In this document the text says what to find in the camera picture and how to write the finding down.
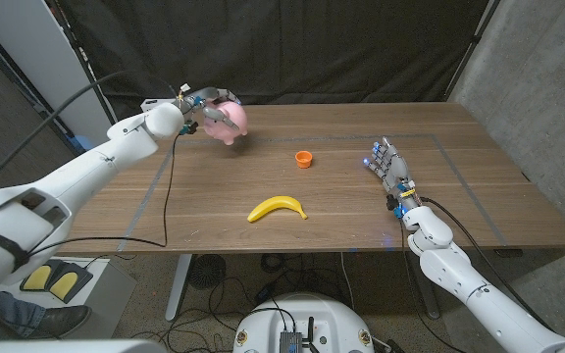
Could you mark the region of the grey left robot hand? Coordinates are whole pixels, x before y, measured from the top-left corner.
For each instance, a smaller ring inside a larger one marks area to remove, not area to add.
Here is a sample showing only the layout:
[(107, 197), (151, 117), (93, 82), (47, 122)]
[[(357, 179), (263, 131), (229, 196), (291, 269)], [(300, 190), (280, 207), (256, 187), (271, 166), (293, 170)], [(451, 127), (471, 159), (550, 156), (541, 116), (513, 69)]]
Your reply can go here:
[(214, 122), (222, 122), (233, 130), (239, 131), (239, 126), (231, 120), (229, 113), (223, 113), (221, 109), (213, 108), (213, 104), (233, 102), (239, 104), (238, 98), (228, 89), (217, 87), (205, 87), (193, 93), (179, 95), (176, 103), (180, 111), (188, 116), (198, 110), (202, 110), (206, 118)]

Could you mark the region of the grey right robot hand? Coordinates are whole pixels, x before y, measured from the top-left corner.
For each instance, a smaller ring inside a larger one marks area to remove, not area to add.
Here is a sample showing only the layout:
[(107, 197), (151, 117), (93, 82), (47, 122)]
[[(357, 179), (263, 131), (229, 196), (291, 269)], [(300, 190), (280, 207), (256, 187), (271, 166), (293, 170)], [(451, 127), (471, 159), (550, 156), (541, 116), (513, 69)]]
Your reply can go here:
[(421, 205), (415, 181), (405, 159), (386, 136), (374, 143), (371, 157), (364, 158), (363, 164), (381, 180), (387, 193), (387, 208), (398, 219), (402, 219), (406, 213)]

